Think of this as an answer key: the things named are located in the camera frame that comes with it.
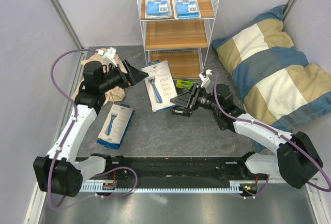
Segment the Harry's razor box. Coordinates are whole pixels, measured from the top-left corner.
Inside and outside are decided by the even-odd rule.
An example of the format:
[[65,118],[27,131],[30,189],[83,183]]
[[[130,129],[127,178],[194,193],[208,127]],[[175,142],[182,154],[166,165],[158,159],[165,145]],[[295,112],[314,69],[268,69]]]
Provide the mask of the Harry's razor box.
[[128,131],[134,109],[126,104],[112,104],[106,121],[98,135],[97,143],[111,149],[119,149]]
[[177,97],[177,92],[168,61],[161,61],[143,67],[141,70],[148,74],[144,82],[152,112],[155,113],[176,106],[170,101]]

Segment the blue Gillette razor blister pack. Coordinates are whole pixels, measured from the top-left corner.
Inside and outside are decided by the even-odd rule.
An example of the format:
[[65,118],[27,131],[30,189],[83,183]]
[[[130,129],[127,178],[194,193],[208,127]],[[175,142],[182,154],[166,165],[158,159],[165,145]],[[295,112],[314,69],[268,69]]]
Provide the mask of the blue Gillette razor blister pack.
[[170,0],[145,0],[146,19],[169,19],[171,15]]

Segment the Gillette razor white card pack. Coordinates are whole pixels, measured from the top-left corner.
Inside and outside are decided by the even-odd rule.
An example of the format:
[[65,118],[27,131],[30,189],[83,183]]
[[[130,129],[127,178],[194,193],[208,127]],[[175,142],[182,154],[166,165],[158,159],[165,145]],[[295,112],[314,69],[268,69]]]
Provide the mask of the Gillette razor white card pack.
[[197,0],[172,0],[174,19],[200,19],[201,13]]

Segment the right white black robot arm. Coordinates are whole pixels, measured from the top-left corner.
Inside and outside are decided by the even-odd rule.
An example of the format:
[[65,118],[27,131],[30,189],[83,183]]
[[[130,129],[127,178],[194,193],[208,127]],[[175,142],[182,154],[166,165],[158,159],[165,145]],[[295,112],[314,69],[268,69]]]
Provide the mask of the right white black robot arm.
[[238,176],[242,179],[266,174],[281,177],[290,186],[300,189],[323,167],[319,154],[305,133],[292,134],[257,121],[234,104],[233,95],[225,84],[215,85],[213,93],[207,93],[194,84],[170,102],[185,113],[198,108],[210,110],[220,130],[246,136],[272,152],[270,155],[246,153],[237,166]]

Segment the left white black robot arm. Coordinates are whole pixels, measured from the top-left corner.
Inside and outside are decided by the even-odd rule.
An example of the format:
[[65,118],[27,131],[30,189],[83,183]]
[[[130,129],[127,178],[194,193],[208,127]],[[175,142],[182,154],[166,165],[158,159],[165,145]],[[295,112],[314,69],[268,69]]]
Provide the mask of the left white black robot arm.
[[108,179],[113,166],[105,155],[92,155],[76,161],[79,147],[92,122],[99,114],[105,93],[115,87],[128,88],[148,77],[148,73],[123,61],[125,72],[119,67],[104,71],[99,61],[88,62],[83,69],[83,85],[73,103],[69,118],[60,137],[44,157],[36,157],[33,163],[37,183],[41,191],[74,197],[86,180],[100,176]]

